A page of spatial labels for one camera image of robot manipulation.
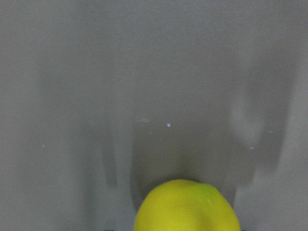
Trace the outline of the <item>yellow lemon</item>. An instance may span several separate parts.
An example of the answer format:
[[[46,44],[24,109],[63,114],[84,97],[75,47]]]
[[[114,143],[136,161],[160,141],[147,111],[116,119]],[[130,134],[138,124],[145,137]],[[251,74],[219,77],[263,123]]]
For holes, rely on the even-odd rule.
[[[239,220],[212,185],[171,180],[149,192],[134,223],[136,231],[239,231]]]

